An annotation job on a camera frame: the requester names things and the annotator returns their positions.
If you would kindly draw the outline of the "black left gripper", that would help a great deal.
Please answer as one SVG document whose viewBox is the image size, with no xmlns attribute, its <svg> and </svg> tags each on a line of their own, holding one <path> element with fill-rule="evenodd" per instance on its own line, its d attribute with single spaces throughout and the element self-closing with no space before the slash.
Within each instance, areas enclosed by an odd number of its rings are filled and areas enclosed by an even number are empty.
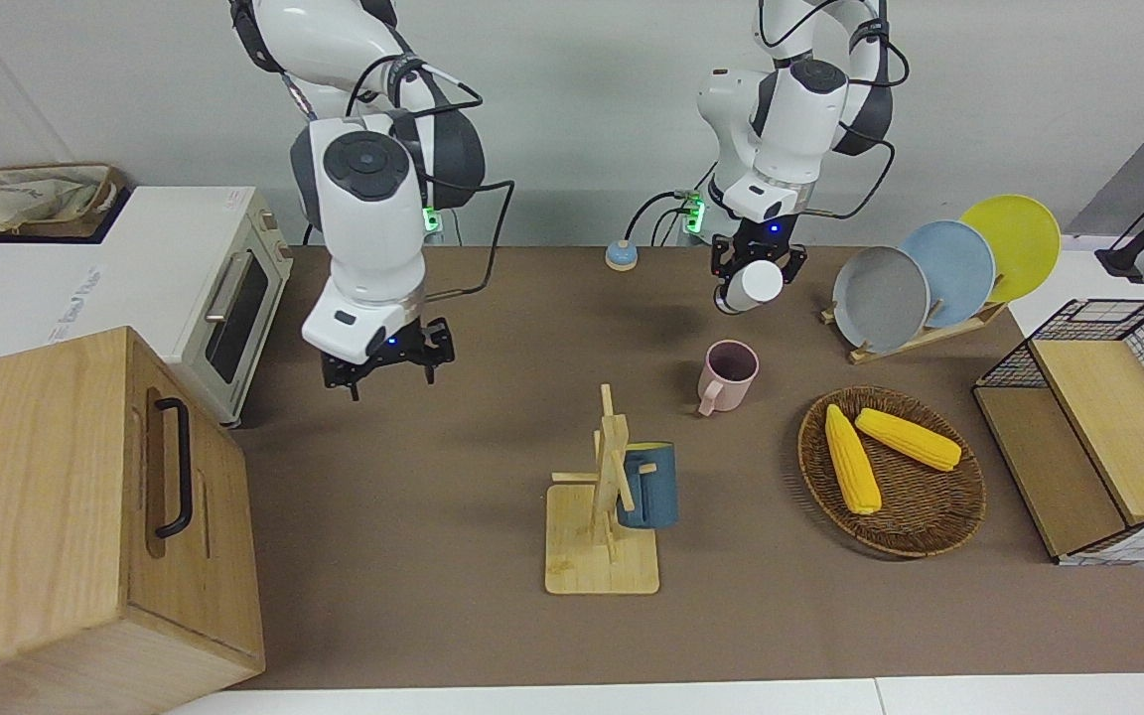
<svg viewBox="0 0 1144 715">
<path fill-rule="evenodd" d="M 753 261 L 782 262 L 782 284 L 791 285 L 807 263 L 808 251 L 804 245 L 791 245 L 794 232 L 794 219 L 774 219 L 766 222 L 740 220 L 734 235 L 714 235 L 712 239 L 712 273 L 718 279 L 718 288 L 714 297 L 726 297 L 734 276 L 742 264 Z"/>
</svg>

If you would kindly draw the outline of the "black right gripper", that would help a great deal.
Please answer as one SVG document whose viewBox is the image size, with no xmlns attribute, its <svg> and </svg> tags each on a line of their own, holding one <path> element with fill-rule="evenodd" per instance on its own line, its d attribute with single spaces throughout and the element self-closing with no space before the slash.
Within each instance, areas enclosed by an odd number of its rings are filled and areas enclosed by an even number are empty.
<svg viewBox="0 0 1144 715">
<path fill-rule="evenodd" d="M 375 350 L 363 363 L 321 355 L 321 379 L 326 388 L 345 388 L 350 398 L 359 402 L 359 379 L 367 378 L 379 367 L 402 362 L 418 363 L 426 371 L 427 384 L 432 386 L 440 365 L 455 358 L 454 339 L 446 318 L 436 318 L 426 326 L 416 320 L 396 331 L 394 336 L 378 340 Z"/>
</svg>

